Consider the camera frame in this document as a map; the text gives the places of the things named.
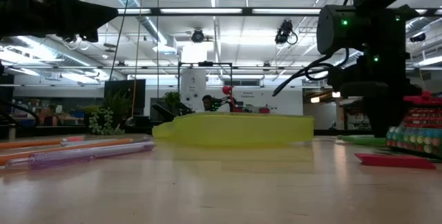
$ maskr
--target person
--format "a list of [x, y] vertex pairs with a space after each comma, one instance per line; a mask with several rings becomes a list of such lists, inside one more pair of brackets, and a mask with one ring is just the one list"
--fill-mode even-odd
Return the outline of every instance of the person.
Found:
[[212, 110], [212, 101], [213, 101], [213, 98], [210, 95], [205, 95], [202, 98], [202, 103], [204, 104], [204, 110], [205, 111], [211, 111]]
[[40, 114], [39, 114], [39, 118], [40, 118], [40, 124], [44, 125], [45, 127], [55, 127], [57, 126], [57, 117], [55, 117], [52, 114], [52, 111], [50, 110], [49, 106], [45, 106]]

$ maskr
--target ceiling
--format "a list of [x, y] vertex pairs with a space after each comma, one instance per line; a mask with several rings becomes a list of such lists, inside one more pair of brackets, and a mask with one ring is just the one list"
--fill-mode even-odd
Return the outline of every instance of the ceiling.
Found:
[[[82, 0], [97, 3], [104, 6], [121, 8], [119, 0]], [[322, 7], [326, 4], [342, 4], [343, 0], [139, 0], [142, 7], [146, 8], [185, 8], [185, 7]], [[398, 0], [392, 7], [408, 4], [412, 8], [439, 8], [442, 0]], [[274, 43], [277, 28], [284, 19], [290, 19], [294, 23], [295, 32], [299, 41], [294, 46], [286, 46], [278, 49]], [[150, 20], [158, 27], [161, 33], [174, 36], [177, 39], [177, 47], [181, 49], [190, 44], [189, 33], [195, 28], [203, 29], [206, 36], [213, 37], [213, 17], [151, 17]], [[150, 66], [158, 63], [161, 66], [177, 65], [177, 55], [157, 54], [154, 48], [157, 46], [143, 26], [135, 17], [126, 17], [122, 26], [123, 17], [118, 17], [106, 26], [99, 29], [99, 42], [86, 44], [65, 44], [74, 52], [85, 55], [99, 64], [112, 65], [114, 53], [105, 50], [104, 43], [117, 44], [118, 33], [122, 37], [118, 43], [116, 62], [125, 61], [128, 65], [135, 65], [135, 60], [141, 65]], [[320, 57], [316, 47], [317, 17], [216, 17], [219, 24], [220, 62], [232, 62], [237, 66], [262, 66], [264, 62], [270, 62], [272, 66], [306, 66], [308, 63]], [[442, 31], [440, 23], [431, 26], [427, 33], [427, 41], [419, 44], [409, 44], [410, 51], [428, 45], [432, 41], [440, 40]], [[57, 37], [50, 37], [62, 44]], [[208, 48], [208, 60], [215, 61], [213, 42], [204, 43]], [[331, 63], [342, 59], [343, 51], [337, 52]], [[156, 70], [138, 70], [138, 73], [152, 73]], [[134, 71], [122, 71], [123, 75], [133, 74]], [[175, 73], [175, 70], [161, 70], [160, 73]], [[239, 73], [262, 73], [261, 71], [240, 71]]]

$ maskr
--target wooden table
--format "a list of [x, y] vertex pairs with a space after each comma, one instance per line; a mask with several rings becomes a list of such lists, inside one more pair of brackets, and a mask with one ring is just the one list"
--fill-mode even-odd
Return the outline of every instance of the wooden table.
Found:
[[331, 138], [0, 171], [0, 223], [436, 223], [441, 170], [366, 167]]

